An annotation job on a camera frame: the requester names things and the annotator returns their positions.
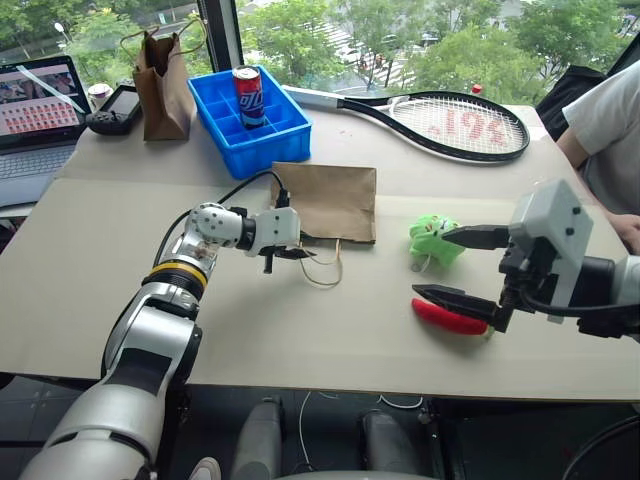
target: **soda can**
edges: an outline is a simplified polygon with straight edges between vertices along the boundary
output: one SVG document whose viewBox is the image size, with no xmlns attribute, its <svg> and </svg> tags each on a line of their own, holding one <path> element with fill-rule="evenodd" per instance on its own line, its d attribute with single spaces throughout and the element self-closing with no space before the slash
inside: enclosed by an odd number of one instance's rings
<svg viewBox="0 0 640 480">
<path fill-rule="evenodd" d="M 240 118 L 244 128 L 258 128 L 264 125 L 264 101 L 262 79 L 256 67 L 242 65 L 231 71 L 236 87 Z"/>
</svg>

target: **tennis racket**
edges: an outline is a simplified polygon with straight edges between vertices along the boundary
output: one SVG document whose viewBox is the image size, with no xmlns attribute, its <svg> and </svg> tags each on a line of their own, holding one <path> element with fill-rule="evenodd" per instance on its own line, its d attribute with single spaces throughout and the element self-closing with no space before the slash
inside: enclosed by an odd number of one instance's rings
<svg viewBox="0 0 640 480">
<path fill-rule="evenodd" d="M 529 132 L 511 111 L 483 98 L 454 92 L 419 92 L 397 97 L 344 97 L 284 87 L 302 105 L 362 113 L 429 150 L 476 162 L 518 158 Z"/>
</svg>

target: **brown paper bag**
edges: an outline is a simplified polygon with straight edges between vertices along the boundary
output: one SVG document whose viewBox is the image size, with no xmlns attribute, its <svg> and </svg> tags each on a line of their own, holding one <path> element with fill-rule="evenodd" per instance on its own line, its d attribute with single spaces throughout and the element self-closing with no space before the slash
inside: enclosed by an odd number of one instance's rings
<svg viewBox="0 0 640 480">
<path fill-rule="evenodd" d="M 289 190 L 305 234 L 375 243 L 375 168 L 274 163 L 273 169 Z M 274 201 L 277 195 L 274 184 Z"/>
<path fill-rule="evenodd" d="M 135 58 L 133 81 L 144 116 L 145 140 L 189 138 L 191 117 L 196 105 L 187 86 L 188 75 L 183 55 L 197 50 L 202 44 L 183 52 L 180 49 L 180 34 L 194 22 L 200 20 L 189 22 L 171 37 L 154 38 L 156 28 L 152 32 L 139 32 L 122 39 L 144 35 L 142 48 Z"/>
</svg>

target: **beige tabletop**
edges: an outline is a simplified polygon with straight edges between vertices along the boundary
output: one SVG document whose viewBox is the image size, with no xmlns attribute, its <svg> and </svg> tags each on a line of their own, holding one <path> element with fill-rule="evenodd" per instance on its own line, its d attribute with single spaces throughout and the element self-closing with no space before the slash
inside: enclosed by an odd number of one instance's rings
<svg viewBox="0 0 640 480">
<path fill-rule="evenodd" d="M 548 137 L 534 140 L 512 165 L 475 168 L 425 155 L 355 116 L 340 116 L 338 122 L 327 113 L 311 115 L 313 162 L 378 168 L 377 242 L 345 246 L 344 279 L 329 290 L 306 282 L 296 262 L 276 260 L 273 275 L 264 275 L 261 259 L 222 251 L 198 317 L 204 339 L 191 382 L 493 398 L 640 399 L 640 348 L 629 338 L 590 337 L 577 332 L 575 320 L 556 325 L 525 313 L 514 315 L 504 335 L 486 341 L 459 338 L 423 327 L 411 311 L 413 283 L 442 283 L 497 299 L 503 280 L 497 272 L 500 252 L 466 251 L 449 270 L 433 265 L 414 273 L 407 227 L 429 212 L 464 224 L 506 223 L 515 199 L 545 175 L 555 171 L 575 181 Z M 339 128 L 351 132 L 344 134 L 346 146 L 333 138 Z M 540 127 L 531 127 L 532 137 L 534 128 Z M 139 131 L 137 142 L 133 136 L 83 136 L 62 178 L 0 256 L 0 370 L 99 376 L 109 331 L 148 273 L 167 225 L 186 208 L 219 198 L 233 183 L 199 129 L 196 121 L 191 141 L 166 150 L 143 145 Z M 364 138 L 370 145 L 366 151 L 357 148 Z M 401 182 L 394 172 L 403 170 L 403 162 L 411 168 L 404 169 Z M 459 168 L 461 173 L 454 174 Z M 430 181 L 430 170 L 440 180 Z M 528 171 L 536 173 L 527 177 Z M 486 178 L 502 176 L 489 192 L 477 181 L 486 172 L 493 172 Z M 232 202 L 251 211 L 267 203 L 266 184 L 241 192 Z M 621 258 L 624 249 L 604 217 L 596 207 L 588 211 L 595 220 L 588 253 Z M 315 248 L 331 255 L 330 245 Z M 332 267 L 316 267 L 313 273 L 326 280 L 335 275 Z"/>
</svg>

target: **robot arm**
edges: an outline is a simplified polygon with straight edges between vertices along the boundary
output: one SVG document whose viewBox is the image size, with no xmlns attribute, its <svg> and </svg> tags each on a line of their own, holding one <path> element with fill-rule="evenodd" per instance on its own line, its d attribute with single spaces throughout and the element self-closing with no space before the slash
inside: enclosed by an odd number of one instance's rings
<svg viewBox="0 0 640 480">
<path fill-rule="evenodd" d="M 299 237 L 300 220 L 289 207 L 251 218 L 215 203 L 191 210 L 184 233 L 111 331 L 102 379 L 74 402 L 20 478 L 153 478 L 165 396 L 184 385 L 195 362 L 202 338 L 195 319 L 218 250 L 286 257 L 291 250 L 284 247 L 297 246 Z"/>
<path fill-rule="evenodd" d="M 585 256 L 593 221 L 564 180 L 523 197 L 509 226 L 461 227 L 443 235 L 468 248 L 504 248 L 498 303 L 441 285 L 414 285 L 427 300 L 506 332 L 514 310 L 577 317 L 582 333 L 640 341 L 640 257 L 617 264 Z"/>
</svg>

